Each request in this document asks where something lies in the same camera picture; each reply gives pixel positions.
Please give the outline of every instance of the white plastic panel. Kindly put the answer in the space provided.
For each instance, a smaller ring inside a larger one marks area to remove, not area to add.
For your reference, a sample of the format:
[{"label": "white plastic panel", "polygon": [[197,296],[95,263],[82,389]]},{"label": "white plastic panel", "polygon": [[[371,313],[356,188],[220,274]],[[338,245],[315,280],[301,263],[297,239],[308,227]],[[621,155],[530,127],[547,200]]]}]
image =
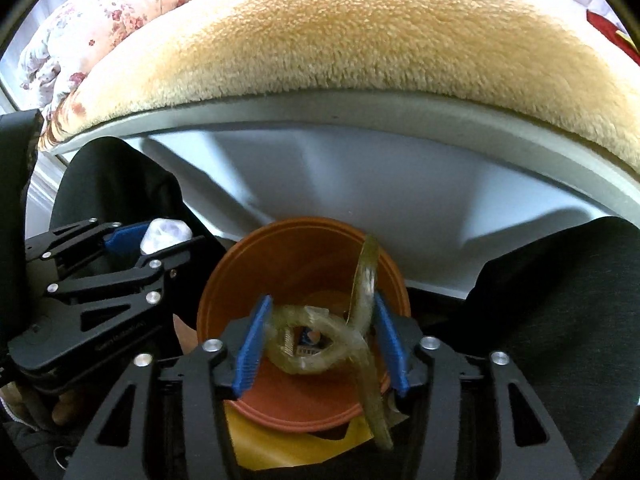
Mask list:
[{"label": "white plastic panel", "polygon": [[562,187],[425,139],[318,126],[129,139],[214,231],[327,216],[375,234],[409,285],[465,297],[488,260],[606,215]]},{"label": "white plastic panel", "polygon": [[213,99],[108,121],[54,151],[66,153],[104,136],[284,124],[376,130],[471,150],[558,182],[640,228],[638,174],[606,150],[508,110],[424,92],[324,90]]},{"label": "white plastic panel", "polygon": [[27,192],[24,237],[31,238],[49,230],[49,219],[64,165],[52,155],[39,153]]}]

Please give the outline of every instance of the person's leg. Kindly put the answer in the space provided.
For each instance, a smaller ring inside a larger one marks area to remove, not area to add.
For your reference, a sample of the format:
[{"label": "person's leg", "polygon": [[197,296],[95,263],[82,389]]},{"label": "person's leg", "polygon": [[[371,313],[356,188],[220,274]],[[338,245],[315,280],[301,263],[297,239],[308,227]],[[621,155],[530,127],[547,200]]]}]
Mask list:
[{"label": "person's leg", "polygon": [[460,352],[509,353],[589,478],[640,396],[640,231],[603,218],[493,260],[432,333]]},{"label": "person's leg", "polygon": [[[186,222],[194,236],[207,238],[210,259],[207,265],[196,266],[193,270],[193,283],[197,286],[184,291],[181,310],[176,312],[187,325],[195,327],[202,293],[200,283],[204,286],[225,250],[184,204],[177,179],[120,139],[92,140],[78,151],[66,168],[49,227],[55,229],[92,217],[100,222],[117,221],[123,225],[154,218],[177,219]],[[132,261],[135,262],[139,255],[133,254]],[[88,272],[101,274],[119,270],[114,268],[115,260],[114,256],[99,258],[88,266]]]}]

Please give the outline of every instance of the orange bowl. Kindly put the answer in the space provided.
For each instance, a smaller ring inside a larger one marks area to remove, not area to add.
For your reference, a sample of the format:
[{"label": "orange bowl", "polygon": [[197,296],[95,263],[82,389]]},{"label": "orange bowl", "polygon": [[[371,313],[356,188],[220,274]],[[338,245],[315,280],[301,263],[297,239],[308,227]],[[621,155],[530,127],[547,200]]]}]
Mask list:
[{"label": "orange bowl", "polygon": [[[320,306],[342,316],[364,241],[363,232],[327,218],[274,222],[234,245],[213,271],[200,300],[198,340],[222,334],[228,322],[248,316],[263,294],[275,305]],[[393,311],[410,316],[404,281],[380,250],[378,290]],[[381,390],[388,376],[376,349]],[[254,386],[233,402],[247,418],[281,431],[313,433],[340,426],[362,413],[344,367],[316,376],[289,375],[263,358]]]}]

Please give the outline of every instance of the tan plush mat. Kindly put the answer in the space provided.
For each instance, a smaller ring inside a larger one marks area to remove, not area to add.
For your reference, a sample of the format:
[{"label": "tan plush mat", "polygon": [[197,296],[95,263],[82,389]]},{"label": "tan plush mat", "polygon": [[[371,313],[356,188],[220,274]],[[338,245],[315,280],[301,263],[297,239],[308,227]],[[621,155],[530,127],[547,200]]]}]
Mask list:
[{"label": "tan plush mat", "polygon": [[193,0],[101,60],[40,146],[142,110],[308,88],[510,108],[640,170],[640,68],[560,0]]}]

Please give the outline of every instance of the pink floral fabric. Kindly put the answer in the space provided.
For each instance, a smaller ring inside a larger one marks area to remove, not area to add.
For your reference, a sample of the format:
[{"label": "pink floral fabric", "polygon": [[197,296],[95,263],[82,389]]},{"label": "pink floral fabric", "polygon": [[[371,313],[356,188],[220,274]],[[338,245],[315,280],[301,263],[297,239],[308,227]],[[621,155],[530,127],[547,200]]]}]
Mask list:
[{"label": "pink floral fabric", "polygon": [[104,56],[129,34],[190,0],[68,0],[22,51],[22,88],[45,121]]}]

